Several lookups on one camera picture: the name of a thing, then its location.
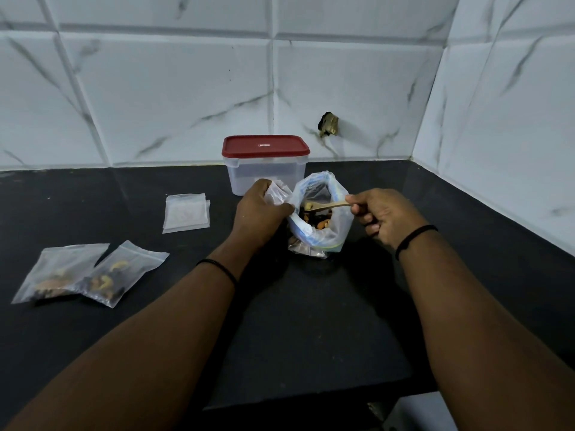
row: forearm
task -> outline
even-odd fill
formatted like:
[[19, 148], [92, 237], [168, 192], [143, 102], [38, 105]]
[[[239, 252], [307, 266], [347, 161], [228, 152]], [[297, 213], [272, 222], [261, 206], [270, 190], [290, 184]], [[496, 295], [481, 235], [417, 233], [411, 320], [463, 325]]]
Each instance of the forearm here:
[[[253, 252], [231, 236], [210, 258], [239, 278]], [[7, 429], [169, 429], [187, 406], [233, 296], [218, 267], [200, 264], [85, 351]]]
[[573, 426], [575, 374], [483, 288], [441, 235], [415, 238], [400, 261], [431, 368], [460, 429]]

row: right arm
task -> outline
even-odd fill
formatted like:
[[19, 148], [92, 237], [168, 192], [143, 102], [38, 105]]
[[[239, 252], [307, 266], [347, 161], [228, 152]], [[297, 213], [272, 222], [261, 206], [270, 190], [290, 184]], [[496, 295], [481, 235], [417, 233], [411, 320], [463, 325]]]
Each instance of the right arm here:
[[[347, 200], [367, 233], [394, 250], [428, 224], [392, 189]], [[575, 372], [495, 300], [439, 233], [420, 234], [399, 258], [431, 369], [460, 430], [575, 429]]]

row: black wristband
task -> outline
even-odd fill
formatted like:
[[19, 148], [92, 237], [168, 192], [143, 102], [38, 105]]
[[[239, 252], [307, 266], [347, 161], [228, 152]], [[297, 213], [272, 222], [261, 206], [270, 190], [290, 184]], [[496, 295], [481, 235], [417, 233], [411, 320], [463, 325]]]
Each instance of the black wristband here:
[[234, 283], [234, 289], [237, 290], [238, 281], [236, 280], [234, 275], [224, 265], [222, 265], [219, 261], [215, 261], [212, 259], [202, 259], [202, 260], [198, 261], [198, 263], [196, 263], [196, 266], [198, 266], [198, 264], [200, 264], [200, 263], [210, 263], [214, 266], [218, 266], [221, 269], [221, 271], [228, 276], [228, 278], [231, 280], [231, 282]]
[[408, 234], [408, 236], [403, 239], [403, 241], [397, 246], [396, 249], [396, 260], [399, 261], [399, 253], [401, 251], [403, 251], [404, 249], [407, 249], [407, 247], [409, 246], [409, 243], [415, 239], [417, 236], [419, 236], [421, 233], [425, 233], [426, 231], [429, 230], [435, 230], [435, 231], [439, 231], [437, 230], [437, 227], [435, 225], [424, 225], [423, 227], [418, 228], [417, 230], [415, 230], [413, 233]]

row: black countertop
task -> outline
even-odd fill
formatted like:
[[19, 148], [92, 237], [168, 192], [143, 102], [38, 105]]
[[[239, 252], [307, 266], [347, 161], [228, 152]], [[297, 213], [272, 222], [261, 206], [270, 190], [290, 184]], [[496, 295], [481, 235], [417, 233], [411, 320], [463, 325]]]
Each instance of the black countertop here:
[[[575, 365], [575, 259], [408, 161], [311, 163], [349, 192], [406, 195], [480, 281], [528, 329]], [[211, 200], [209, 229], [161, 234], [166, 195]], [[231, 230], [239, 198], [224, 166], [60, 169], [0, 173], [0, 427], [69, 362], [160, 296]], [[124, 240], [171, 255], [109, 309], [84, 297], [11, 305], [42, 249]], [[415, 394], [434, 389], [398, 266], [354, 225], [328, 260], [278, 250], [234, 304], [197, 402], [206, 410], [299, 395]]]

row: clear plastic container with red lid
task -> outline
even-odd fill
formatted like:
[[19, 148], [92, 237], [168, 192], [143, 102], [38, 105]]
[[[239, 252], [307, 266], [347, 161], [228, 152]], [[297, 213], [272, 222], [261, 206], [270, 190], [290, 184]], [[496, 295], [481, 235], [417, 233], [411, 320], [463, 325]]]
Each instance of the clear plastic container with red lid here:
[[291, 189], [304, 178], [309, 147], [299, 136], [229, 136], [221, 151], [234, 195], [260, 178], [282, 180]]

